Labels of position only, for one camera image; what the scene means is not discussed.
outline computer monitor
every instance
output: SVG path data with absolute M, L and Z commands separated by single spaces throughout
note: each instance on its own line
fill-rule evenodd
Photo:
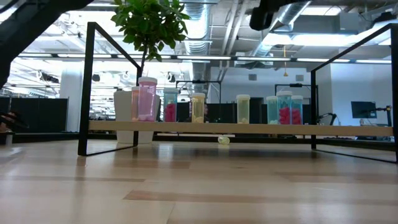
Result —
M 351 102 L 353 118 L 377 118 L 375 102 Z

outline container lid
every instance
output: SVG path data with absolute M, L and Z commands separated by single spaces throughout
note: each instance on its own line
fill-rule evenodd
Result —
M 178 93 L 178 88 L 164 88 L 164 93 Z
M 303 96 L 292 96 L 292 100 L 303 100 Z
M 266 98 L 266 100 L 267 100 L 267 101 L 269 101 L 269 100 L 278 100 L 278 96 L 268 96 L 268 97 Z
M 237 100 L 250 100 L 250 95 L 238 95 L 236 96 Z
M 155 83 L 157 85 L 157 79 L 156 78 L 141 77 L 141 78 L 138 79 L 138 83 L 142 83 L 142 82 L 152 82 L 152 83 Z
M 276 93 L 276 96 L 291 96 L 293 93 L 291 91 L 279 91 Z
M 204 94 L 204 93 L 194 93 L 194 94 L 192 94 L 192 97 L 204 98 L 204 97 L 206 97 L 206 94 Z

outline wooden shelf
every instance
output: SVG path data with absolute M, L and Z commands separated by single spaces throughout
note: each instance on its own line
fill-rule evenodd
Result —
M 393 136 L 391 127 L 318 126 L 221 123 L 158 123 L 132 121 L 90 121 L 90 130 L 161 131 L 181 133 L 299 134 L 319 136 Z

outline green leaves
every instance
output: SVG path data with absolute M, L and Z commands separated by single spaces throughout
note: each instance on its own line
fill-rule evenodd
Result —
M 123 42 L 134 44 L 134 49 L 147 52 L 146 60 L 162 61 L 160 52 L 166 45 L 174 49 L 176 41 L 183 41 L 188 34 L 184 20 L 190 19 L 182 13 L 185 5 L 179 0 L 114 0 L 118 7 L 111 20 L 121 26 Z

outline clear container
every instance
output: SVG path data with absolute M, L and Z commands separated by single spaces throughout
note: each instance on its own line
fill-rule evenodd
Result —
M 205 117 L 205 97 L 204 93 L 194 93 L 192 95 L 192 122 L 203 123 Z
M 157 79 L 141 77 L 139 83 L 138 120 L 155 121 L 155 102 Z
M 290 115 L 292 95 L 291 91 L 280 91 L 276 93 L 278 97 L 279 124 L 292 124 Z
M 176 88 L 165 88 L 164 93 L 164 104 L 163 104 L 163 117 L 165 122 L 176 122 L 177 121 L 177 95 L 178 89 Z
M 139 86 L 136 86 L 131 91 L 131 121 L 138 121 L 138 99 Z
M 278 124 L 279 123 L 278 97 L 268 96 L 266 100 L 267 100 L 268 124 Z
M 292 96 L 292 124 L 303 124 L 303 96 Z
M 236 96 L 238 102 L 238 124 L 249 124 L 250 121 L 250 96 Z

